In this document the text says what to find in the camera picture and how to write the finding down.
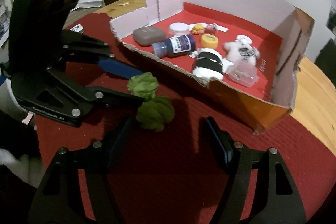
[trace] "white bottle cap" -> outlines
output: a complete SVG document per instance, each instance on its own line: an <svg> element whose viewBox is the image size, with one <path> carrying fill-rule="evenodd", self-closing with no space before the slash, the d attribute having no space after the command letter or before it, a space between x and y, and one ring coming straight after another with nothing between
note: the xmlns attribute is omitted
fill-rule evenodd
<svg viewBox="0 0 336 224"><path fill-rule="evenodd" d="M246 35L238 35L237 40L240 40L240 39L245 39L246 43L249 44L249 45L252 44L252 39L247 37Z"/></svg>
<svg viewBox="0 0 336 224"><path fill-rule="evenodd" d="M189 25L181 22L172 23L169 26L169 34L179 37L189 34Z"/></svg>

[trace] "green artificial flower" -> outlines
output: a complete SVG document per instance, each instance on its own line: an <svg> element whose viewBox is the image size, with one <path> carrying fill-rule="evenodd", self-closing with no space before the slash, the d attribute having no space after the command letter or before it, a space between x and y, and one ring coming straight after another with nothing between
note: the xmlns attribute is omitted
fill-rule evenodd
<svg viewBox="0 0 336 224"><path fill-rule="evenodd" d="M133 76L127 85L127 89L130 90L133 95L144 98L146 102L155 98L158 87L158 80L150 72Z"/></svg>
<svg viewBox="0 0 336 224"><path fill-rule="evenodd" d="M142 103L136 119L140 122L141 128L159 132L164 129L165 123L173 120L174 115L175 110L171 100L164 96L158 96L149 102Z"/></svg>

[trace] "purple bottle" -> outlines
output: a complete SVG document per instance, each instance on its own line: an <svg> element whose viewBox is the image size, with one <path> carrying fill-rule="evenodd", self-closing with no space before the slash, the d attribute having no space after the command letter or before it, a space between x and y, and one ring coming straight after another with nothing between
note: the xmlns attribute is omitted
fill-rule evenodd
<svg viewBox="0 0 336 224"><path fill-rule="evenodd" d="M152 44L152 47L154 55L158 58L166 56L172 58L192 53L196 49L196 42L191 34L187 34L156 42Z"/></svg>

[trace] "red tablecloth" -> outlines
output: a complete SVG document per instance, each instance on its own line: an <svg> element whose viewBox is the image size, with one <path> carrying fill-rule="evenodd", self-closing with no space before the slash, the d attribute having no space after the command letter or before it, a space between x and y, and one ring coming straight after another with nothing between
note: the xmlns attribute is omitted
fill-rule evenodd
<svg viewBox="0 0 336 224"><path fill-rule="evenodd" d="M115 45L109 19L105 14L90 14L75 24L81 23L86 35L108 42L116 57L127 61ZM279 150L300 191L307 218L322 205L336 181L336 157L295 119L288 116L265 135L253 136L252 130L225 108L162 75L156 68L147 64L141 67L158 78L157 94L170 97L176 113L163 132L135 130L120 164L109 175L127 224L209 223L223 194L227 175L218 168L210 147L199 134L199 121L207 116L213 116L234 140L250 148L266 150L273 146ZM67 73L83 85L127 92L127 80L107 75L95 65L68 64ZM80 128L37 116L37 134L45 165L49 165L60 147L82 149L100 140L127 114L131 113L97 109ZM243 218L251 210L255 182L256 172L253 172ZM81 185L86 213L93 218L83 176Z"/></svg>

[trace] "yellow bottle cap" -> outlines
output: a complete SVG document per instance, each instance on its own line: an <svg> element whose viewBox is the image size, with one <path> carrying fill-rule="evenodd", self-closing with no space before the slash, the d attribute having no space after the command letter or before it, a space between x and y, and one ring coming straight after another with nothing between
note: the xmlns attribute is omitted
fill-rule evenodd
<svg viewBox="0 0 336 224"><path fill-rule="evenodd" d="M201 45L204 48L216 49L218 47L218 38L212 34L204 34L201 37Z"/></svg>

